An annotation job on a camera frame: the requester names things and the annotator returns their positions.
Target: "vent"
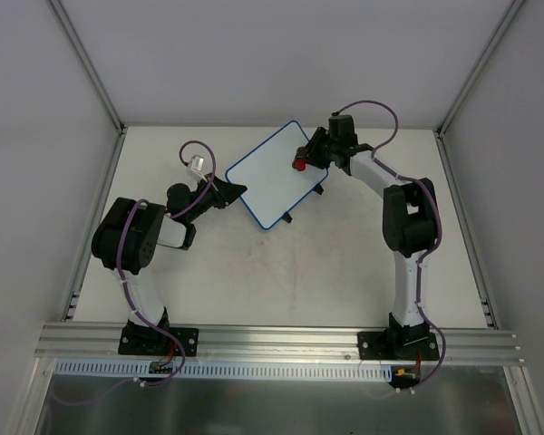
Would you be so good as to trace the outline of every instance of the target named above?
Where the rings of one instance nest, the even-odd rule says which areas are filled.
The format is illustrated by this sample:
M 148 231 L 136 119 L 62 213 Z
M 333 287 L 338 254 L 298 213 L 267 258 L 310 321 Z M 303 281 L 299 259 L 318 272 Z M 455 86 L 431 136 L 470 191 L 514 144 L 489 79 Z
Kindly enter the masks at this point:
M 61 359 L 57 362 L 57 374 L 84 376 L 145 376 L 162 377 L 165 374 L 150 374 L 150 361 L 139 360 L 86 360 Z M 192 379 L 268 379 L 299 381 L 340 382 L 390 382 L 391 367 L 380 364 L 281 364 L 243 362 L 198 362 L 190 361 L 183 367 L 179 378 Z

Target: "red object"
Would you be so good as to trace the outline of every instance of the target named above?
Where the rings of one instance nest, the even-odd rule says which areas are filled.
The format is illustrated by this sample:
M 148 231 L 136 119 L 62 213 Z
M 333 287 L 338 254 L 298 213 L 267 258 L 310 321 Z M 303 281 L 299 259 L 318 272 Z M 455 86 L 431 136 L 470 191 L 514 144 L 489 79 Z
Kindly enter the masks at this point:
M 294 159 L 294 163 L 292 164 L 292 167 L 296 169 L 298 172 L 302 172 L 306 169 L 306 161 L 304 159 Z

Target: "gray wall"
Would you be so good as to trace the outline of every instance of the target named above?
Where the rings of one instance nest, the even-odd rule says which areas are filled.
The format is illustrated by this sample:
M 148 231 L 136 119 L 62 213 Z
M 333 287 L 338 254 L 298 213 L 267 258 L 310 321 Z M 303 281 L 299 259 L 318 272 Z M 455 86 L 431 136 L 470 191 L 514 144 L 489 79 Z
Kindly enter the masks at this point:
M 43 0 L 0 0 L 0 433 L 66 297 L 114 131 Z
M 127 122 L 316 126 L 371 97 L 421 127 L 441 122 L 509 2 L 64 0 Z
M 544 0 L 524 7 L 447 142 L 501 324 L 519 332 L 544 410 Z

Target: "table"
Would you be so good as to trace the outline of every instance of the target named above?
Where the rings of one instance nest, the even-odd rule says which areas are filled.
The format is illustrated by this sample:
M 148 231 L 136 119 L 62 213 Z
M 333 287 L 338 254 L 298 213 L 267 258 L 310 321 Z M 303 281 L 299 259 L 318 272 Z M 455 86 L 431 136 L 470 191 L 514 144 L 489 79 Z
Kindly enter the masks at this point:
M 217 175 L 277 128 L 130 127 L 105 213 L 117 197 L 165 204 L 168 187 L 194 186 L 178 158 L 180 145 L 203 140 L 214 150 Z M 305 129 L 312 135 L 314 129 Z M 359 129 L 376 144 L 390 131 Z M 193 153 L 205 152 L 190 146 Z M 444 238 L 432 256 L 426 298 L 444 328 L 485 328 L 480 297 L 433 133 L 400 130 L 379 155 L 403 174 L 435 185 Z M 150 268 L 172 323 L 284 326 L 386 326 L 393 306 L 393 254 L 384 243 L 382 200 L 360 181 L 331 168 L 322 196 L 291 211 L 291 224 L 262 230 L 237 201 L 195 221 L 189 251 L 158 246 Z M 78 322 L 127 320 L 120 288 L 91 258 L 74 314 Z

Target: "white wall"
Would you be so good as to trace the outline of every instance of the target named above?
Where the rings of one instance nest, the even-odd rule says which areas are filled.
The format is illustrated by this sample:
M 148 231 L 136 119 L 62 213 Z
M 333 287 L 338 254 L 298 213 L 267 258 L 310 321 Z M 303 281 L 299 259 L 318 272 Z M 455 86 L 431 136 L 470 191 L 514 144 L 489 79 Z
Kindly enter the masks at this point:
M 43 0 L 0 0 L 0 433 L 57 320 L 115 133 Z
M 505 328 L 544 410 L 544 0 L 528 2 L 447 137 Z
M 316 126 L 370 97 L 421 127 L 442 121 L 509 2 L 64 0 L 127 122 Z

